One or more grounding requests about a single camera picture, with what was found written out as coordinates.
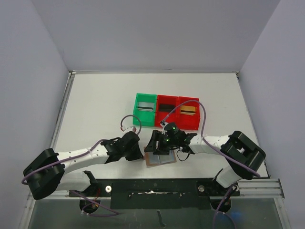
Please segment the brown leather card holder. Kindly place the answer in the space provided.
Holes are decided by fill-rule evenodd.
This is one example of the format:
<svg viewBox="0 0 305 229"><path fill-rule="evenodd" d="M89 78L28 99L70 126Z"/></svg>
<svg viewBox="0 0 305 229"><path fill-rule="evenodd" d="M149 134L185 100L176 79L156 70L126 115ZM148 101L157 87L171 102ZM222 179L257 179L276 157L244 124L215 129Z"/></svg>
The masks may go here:
<svg viewBox="0 0 305 229"><path fill-rule="evenodd" d="M154 155L153 152L145 152L144 158L147 167L156 167L177 162L174 151L170 151L168 155Z"/></svg>

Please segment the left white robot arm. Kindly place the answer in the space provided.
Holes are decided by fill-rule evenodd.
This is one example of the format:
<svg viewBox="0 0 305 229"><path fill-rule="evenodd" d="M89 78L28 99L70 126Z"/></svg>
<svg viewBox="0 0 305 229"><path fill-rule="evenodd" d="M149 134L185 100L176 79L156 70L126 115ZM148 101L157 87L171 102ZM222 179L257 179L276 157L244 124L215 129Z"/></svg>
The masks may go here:
<svg viewBox="0 0 305 229"><path fill-rule="evenodd" d="M80 150L55 152L53 148L42 151L23 171L21 183L30 188L35 200L43 199L56 190L86 190L90 176L83 171L72 184L65 185L62 179L69 173L92 165L142 159L139 136L126 132L122 137L98 140L92 147Z"/></svg>

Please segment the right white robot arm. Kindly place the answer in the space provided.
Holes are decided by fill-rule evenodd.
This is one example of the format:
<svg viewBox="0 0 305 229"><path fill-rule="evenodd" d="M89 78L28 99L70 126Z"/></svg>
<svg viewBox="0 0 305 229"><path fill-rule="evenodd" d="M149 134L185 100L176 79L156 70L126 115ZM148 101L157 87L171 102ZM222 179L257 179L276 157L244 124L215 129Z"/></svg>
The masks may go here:
<svg viewBox="0 0 305 229"><path fill-rule="evenodd" d="M258 169L266 153L241 131L224 136L201 136L186 133L175 123L167 123L162 131L154 130L144 151L155 155L168 155L178 150L191 155L215 154L223 156L229 166L223 168L214 180L228 188L241 179L260 177Z"/></svg>

